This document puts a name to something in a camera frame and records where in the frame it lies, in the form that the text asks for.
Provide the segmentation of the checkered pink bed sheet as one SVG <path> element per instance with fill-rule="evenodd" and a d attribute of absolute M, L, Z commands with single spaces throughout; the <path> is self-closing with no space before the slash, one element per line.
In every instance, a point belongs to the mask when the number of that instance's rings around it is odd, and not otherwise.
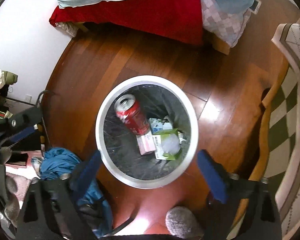
<path fill-rule="evenodd" d="M 200 0 L 202 7 L 203 28 L 220 38 L 233 48 L 241 38 L 251 11 L 228 14 L 217 9 L 215 0 Z"/>

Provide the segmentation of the checkered printed tablecloth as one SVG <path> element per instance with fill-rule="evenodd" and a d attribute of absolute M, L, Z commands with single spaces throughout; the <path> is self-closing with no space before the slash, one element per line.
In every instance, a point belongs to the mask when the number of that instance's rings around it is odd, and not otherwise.
<path fill-rule="evenodd" d="M 262 100 L 260 155 L 249 180 L 266 178 L 279 210 L 282 239 L 300 239 L 300 18 L 272 38 L 286 61 Z"/>

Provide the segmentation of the green white carton box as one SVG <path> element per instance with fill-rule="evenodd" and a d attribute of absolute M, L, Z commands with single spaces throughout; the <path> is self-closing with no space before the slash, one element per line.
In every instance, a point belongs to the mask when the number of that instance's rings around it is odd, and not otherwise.
<path fill-rule="evenodd" d="M 175 161 L 181 153 L 181 143 L 177 129 L 167 129 L 155 132 L 152 135 L 157 160 Z"/>

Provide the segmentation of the clear plastic scrap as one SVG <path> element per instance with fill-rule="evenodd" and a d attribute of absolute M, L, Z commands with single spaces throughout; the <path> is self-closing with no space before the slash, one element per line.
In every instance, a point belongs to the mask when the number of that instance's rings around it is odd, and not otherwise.
<path fill-rule="evenodd" d="M 180 142 L 176 134 L 165 134 L 160 138 L 161 148 L 164 153 L 176 155 L 180 151 Z"/>

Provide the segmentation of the blue white long box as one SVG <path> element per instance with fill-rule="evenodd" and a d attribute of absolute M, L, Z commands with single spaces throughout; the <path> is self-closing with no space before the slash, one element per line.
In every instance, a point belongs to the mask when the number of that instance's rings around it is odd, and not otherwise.
<path fill-rule="evenodd" d="M 168 115 L 165 116 L 163 119 L 149 118 L 149 124 L 151 132 L 153 134 L 159 131 L 173 129 L 173 124 L 171 123 L 171 120 Z"/>

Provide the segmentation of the white printed carton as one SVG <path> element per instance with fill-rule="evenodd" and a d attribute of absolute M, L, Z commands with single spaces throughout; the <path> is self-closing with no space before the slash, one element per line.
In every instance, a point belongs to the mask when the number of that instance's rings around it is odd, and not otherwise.
<path fill-rule="evenodd" d="M 185 134 L 182 131 L 178 131 L 178 138 L 179 138 L 180 144 L 182 144 L 182 142 L 186 141 Z"/>

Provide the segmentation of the red bed sheet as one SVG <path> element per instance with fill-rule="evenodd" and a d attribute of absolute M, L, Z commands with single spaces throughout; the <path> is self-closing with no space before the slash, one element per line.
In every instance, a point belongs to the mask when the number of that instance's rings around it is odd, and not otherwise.
<path fill-rule="evenodd" d="M 113 23 L 147 33 L 168 37 L 186 44 L 203 44 L 201 2 L 172 0 L 161 4 L 149 0 L 100 2 L 76 8 L 56 8 L 49 22 Z"/>

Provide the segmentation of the white round trash bin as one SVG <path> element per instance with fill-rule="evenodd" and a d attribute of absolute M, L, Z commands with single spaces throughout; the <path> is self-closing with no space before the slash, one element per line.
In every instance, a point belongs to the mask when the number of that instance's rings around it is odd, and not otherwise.
<path fill-rule="evenodd" d="M 198 137 L 189 98 L 153 75 L 117 85 L 102 102 L 95 124 L 105 167 L 137 189 L 156 189 L 179 178 L 195 156 Z"/>

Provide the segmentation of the grey slipper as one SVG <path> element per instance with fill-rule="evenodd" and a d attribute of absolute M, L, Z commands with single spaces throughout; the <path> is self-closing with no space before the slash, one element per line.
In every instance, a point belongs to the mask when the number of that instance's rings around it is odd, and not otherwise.
<path fill-rule="evenodd" d="M 200 239 L 204 231 L 194 214 L 186 207 L 176 206 L 166 213 L 166 228 L 171 235 L 183 239 Z"/>

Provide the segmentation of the blue cloth heap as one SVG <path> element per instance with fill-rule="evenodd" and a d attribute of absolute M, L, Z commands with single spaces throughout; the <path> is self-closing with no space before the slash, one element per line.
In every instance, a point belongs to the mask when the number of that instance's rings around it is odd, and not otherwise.
<path fill-rule="evenodd" d="M 39 168 L 42 180 L 55 180 L 63 175 L 70 175 L 70 197 L 96 237 L 110 233 L 113 223 L 111 207 L 96 179 L 101 163 L 98 150 L 82 161 L 71 151 L 54 147 L 44 153 Z"/>

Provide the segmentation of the red soda can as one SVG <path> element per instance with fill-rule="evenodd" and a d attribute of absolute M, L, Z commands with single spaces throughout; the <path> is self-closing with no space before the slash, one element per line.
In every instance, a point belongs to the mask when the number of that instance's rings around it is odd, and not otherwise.
<path fill-rule="evenodd" d="M 116 116 L 134 135 L 144 135 L 149 131 L 149 122 L 133 94 L 118 98 L 114 110 Z"/>

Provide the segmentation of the pink white box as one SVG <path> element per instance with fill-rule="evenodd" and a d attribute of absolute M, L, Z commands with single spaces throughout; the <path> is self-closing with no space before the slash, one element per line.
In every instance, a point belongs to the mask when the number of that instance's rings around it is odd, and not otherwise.
<path fill-rule="evenodd" d="M 147 155 L 156 150 L 151 130 L 144 135 L 137 135 L 136 140 L 141 155 Z"/>

